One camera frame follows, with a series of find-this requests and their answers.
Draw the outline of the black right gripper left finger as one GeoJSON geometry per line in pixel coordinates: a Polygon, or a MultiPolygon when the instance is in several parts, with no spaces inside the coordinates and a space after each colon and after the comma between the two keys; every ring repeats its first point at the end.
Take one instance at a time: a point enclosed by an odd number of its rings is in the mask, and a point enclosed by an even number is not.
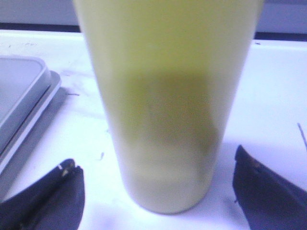
{"type": "Polygon", "coordinates": [[[66,159],[0,204],[2,230],[76,230],[83,217],[83,169],[66,159]]]}

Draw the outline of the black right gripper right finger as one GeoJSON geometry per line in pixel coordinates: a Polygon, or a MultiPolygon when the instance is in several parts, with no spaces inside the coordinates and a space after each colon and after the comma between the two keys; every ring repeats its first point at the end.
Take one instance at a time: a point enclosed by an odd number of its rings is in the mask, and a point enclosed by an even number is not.
{"type": "Polygon", "coordinates": [[[235,155],[233,189],[252,230],[305,230],[307,193],[250,156],[235,155]]]}

